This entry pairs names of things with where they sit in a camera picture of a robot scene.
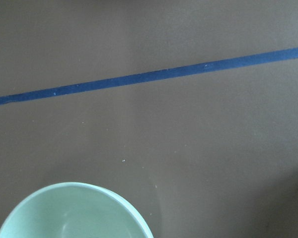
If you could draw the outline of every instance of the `bowl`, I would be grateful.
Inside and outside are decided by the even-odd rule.
[[[42,188],[17,205],[0,238],[153,238],[140,213],[102,187],[65,182]]]

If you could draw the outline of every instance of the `blue line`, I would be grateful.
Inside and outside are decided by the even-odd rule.
[[[42,89],[32,92],[8,95],[0,97],[0,105],[10,102],[23,102],[41,98],[56,97],[65,94],[80,93],[91,90],[98,90],[124,85],[144,83],[155,80],[182,77],[192,74],[207,73],[218,70],[246,67],[250,65],[270,63],[282,60],[291,60],[298,58],[298,48],[292,48],[281,51],[244,56],[232,59],[224,59],[206,63],[199,63],[189,66],[163,69],[159,71],[133,74],[128,76],[97,80],[87,83],[79,83],[56,88]]]

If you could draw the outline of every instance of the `blue tape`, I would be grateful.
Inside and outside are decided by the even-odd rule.
[[[136,83],[144,83],[168,78],[182,77],[192,74],[207,73],[218,70],[246,67],[250,65],[291,60],[297,58],[298,48],[273,51],[251,56],[199,63],[189,66],[163,69],[159,71],[133,74],[128,76],[97,80],[93,82],[79,83],[56,88],[48,88],[26,93],[2,96],[0,97],[0,105],[10,102],[23,102],[41,98],[50,98],[65,94],[81,93],[104,88],[119,87]]]

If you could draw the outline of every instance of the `plastic bowl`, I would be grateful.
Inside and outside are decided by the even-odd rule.
[[[57,183],[25,198],[5,220],[0,238],[153,238],[139,212],[105,188]]]

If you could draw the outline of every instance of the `gray surface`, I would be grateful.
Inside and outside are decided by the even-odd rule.
[[[298,1],[2,2],[0,95],[298,46]],[[0,226],[62,181],[156,238],[298,237],[298,59],[0,106]]]

